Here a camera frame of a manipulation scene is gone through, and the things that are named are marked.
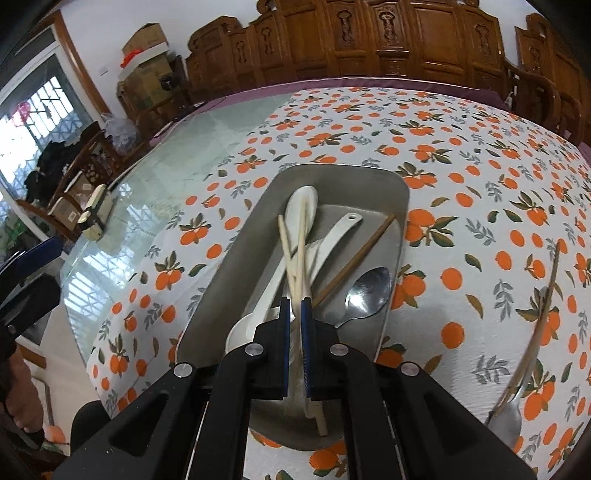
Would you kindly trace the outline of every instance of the wooden chopstick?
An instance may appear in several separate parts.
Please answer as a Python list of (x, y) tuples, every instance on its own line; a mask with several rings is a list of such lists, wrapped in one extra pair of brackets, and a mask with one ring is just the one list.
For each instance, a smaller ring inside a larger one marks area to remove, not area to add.
[(335, 277), (330, 280), (329, 284), (324, 287), (324, 289), (318, 294), (314, 301), (312, 302), (312, 308), (317, 307), (327, 296), (329, 296), (333, 290), (349, 275), (353, 269), (355, 269), (361, 261), (366, 257), (369, 251), (375, 246), (378, 242), (380, 237), (384, 234), (386, 229), (390, 226), (390, 223), (394, 221), (396, 215), (392, 214), (388, 216), (382, 225), (375, 231), (375, 233), (369, 237), (369, 240), (365, 242), (365, 245), (362, 246), (359, 251), (353, 256), (349, 263), (347, 263), (339, 273), (335, 275)]

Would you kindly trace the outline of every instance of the cardboard box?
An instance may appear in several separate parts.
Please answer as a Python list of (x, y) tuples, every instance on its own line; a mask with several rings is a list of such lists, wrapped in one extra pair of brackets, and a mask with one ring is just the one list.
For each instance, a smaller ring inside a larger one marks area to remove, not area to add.
[(140, 64), (127, 76), (124, 80), (125, 92), (135, 112), (141, 112), (172, 95), (160, 85), (160, 79), (171, 73), (166, 54), (162, 53)]
[(146, 63), (148, 60), (151, 60), (166, 52), (168, 52), (168, 45), (166, 45), (166, 43), (159, 43), (158, 45), (144, 50), (142, 53), (138, 53), (125, 67), (121, 69), (117, 75), (117, 78), (119, 80), (125, 80), (137, 67), (143, 63)]
[(94, 189), (92, 183), (88, 181), (84, 173), (79, 171), (70, 184), (64, 189), (64, 192), (71, 195), (72, 198), (78, 202), (80, 208), (84, 210), (86, 202), (90, 199)]
[(68, 230), (72, 231), (78, 223), (80, 214), (64, 198), (57, 199), (56, 204), (49, 211), (49, 215), (57, 218)]
[(158, 45), (159, 43), (168, 44), (168, 40), (158, 23), (146, 23), (140, 28), (123, 47), (123, 54), (134, 50), (148, 50), (150, 47)]

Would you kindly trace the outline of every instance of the wooden cabinet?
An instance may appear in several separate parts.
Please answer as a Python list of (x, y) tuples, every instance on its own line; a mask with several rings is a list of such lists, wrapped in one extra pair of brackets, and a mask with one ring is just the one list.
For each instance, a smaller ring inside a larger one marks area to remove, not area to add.
[[(189, 39), (193, 96), (341, 76), (430, 80), (508, 93), (499, 21), (456, 0), (259, 0), (242, 28), (219, 17)], [(539, 15), (517, 29), (525, 70), (581, 101), (587, 84), (568, 49)]]

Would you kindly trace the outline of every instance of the gray tray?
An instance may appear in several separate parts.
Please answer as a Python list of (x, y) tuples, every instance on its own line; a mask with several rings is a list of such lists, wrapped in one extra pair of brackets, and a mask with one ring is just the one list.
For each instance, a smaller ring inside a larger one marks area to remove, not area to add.
[[(324, 237), (345, 213), (357, 212), (363, 216), (363, 221), (343, 237), (327, 259), (312, 286), (312, 296), (345, 266), (388, 215), (396, 214), (396, 221), (361, 265), (314, 310), (316, 319), (336, 323), (344, 313), (349, 288), (363, 272), (384, 266), (396, 275), (409, 197), (408, 187), (400, 176), (372, 167), (308, 164), (288, 168), (273, 179), (207, 288), (179, 344), (179, 362), (203, 367), (222, 359), (228, 332), (252, 311), (281, 259), (277, 215), (285, 212), (291, 194), (305, 185), (312, 185), (318, 191), (318, 210), (307, 243)], [(275, 299), (275, 306), (279, 305), (280, 297), (281, 293)], [(384, 308), (370, 318), (350, 321), (339, 329), (340, 341), (374, 360), (387, 314), (388, 308)], [(281, 445), (317, 450), (343, 436), (339, 402), (324, 402), (324, 414), (329, 435), (319, 437), (313, 419), (286, 417), (281, 406), (255, 401), (250, 426)]]

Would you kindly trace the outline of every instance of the metal screw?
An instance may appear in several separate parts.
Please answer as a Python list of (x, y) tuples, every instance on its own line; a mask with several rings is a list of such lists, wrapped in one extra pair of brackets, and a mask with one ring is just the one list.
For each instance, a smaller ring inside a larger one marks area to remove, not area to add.
[(336, 343), (330, 346), (330, 353), (335, 356), (345, 356), (347, 353), (349, 353), (349, 349), (342, 343)]
[(249, 343), (244, 348), (244, 351), (246, 352), (247, 355), (257, 356), (257, 355), (260, 355), (261, 353), (263, 353), (263, 351), (265, 351), (265, 349), (263, 348), (263, 346), (260, 343)]
[(400, 365), (400, 371), (408, 377), (415, 377), (418, 375), (421, 369), (417, 364), (412, 362), (404, 362), (402, 365)]
[(191, 372), (193, 372), (193, 367), (191, 367), (189, 364), (178, 364), (176, 367), (174, 367), (174, 375), (179, 378), (188, 377), (191, 375)]

